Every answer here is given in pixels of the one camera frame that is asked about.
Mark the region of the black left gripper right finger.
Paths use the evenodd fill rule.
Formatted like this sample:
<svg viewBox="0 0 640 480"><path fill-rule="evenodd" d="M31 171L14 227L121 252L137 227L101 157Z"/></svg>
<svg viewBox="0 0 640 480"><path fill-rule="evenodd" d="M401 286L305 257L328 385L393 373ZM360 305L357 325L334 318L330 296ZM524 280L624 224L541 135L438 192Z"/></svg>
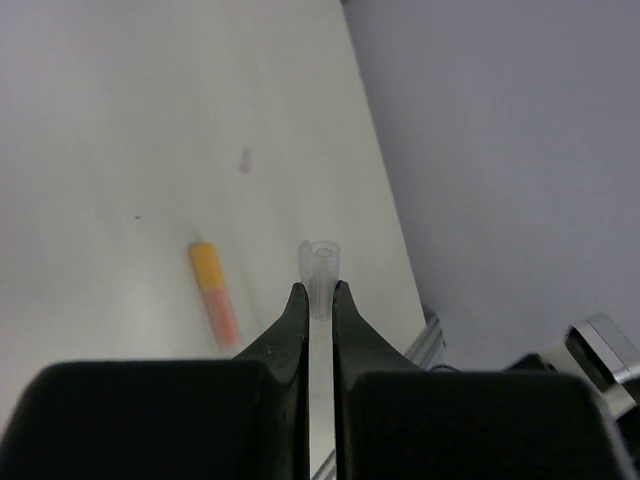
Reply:
<svg viewBox="0 0 640 480"><path fill-rule="evenodd" d="M595 389L543 370L426 371L333 297L336 474L341 479L631 479Z"/></svg>

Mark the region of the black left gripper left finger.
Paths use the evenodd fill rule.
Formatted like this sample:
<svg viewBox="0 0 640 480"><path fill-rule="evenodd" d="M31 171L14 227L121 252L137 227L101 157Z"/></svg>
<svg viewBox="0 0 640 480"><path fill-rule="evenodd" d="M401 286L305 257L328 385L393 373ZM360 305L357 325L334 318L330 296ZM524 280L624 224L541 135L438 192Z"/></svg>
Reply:
<svg viewBox="0 0 640 480"><path fill-rule="evenodd" d="M5 479L305 479L309 301L226 360L57 363L1 439Z"/></svg>

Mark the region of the orange marker pen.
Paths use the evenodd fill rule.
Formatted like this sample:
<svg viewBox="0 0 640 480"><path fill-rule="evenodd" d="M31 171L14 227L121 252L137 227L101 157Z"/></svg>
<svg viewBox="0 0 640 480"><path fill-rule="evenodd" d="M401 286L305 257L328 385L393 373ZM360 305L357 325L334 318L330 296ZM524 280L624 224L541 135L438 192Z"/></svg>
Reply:
<svg viewBox="0 0 640 480"><path fill-rule="evenodd" d="M231 298L225 287L205 290L203 299L218 346L234 349L241 343L241 334Z"/></svg>

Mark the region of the clear pen cap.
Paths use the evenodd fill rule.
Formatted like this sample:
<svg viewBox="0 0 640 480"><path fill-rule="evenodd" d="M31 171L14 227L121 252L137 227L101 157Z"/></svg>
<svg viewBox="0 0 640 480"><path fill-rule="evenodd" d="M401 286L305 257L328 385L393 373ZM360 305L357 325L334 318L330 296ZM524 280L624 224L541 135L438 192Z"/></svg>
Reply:
<svg viewBox="0 0 640 480"><path fill-rule="evenodd" d="M331 241L303 241L298 247L298 269L309 299L310 316L332 317L333 296L339 281L340 248Z"/></svg>

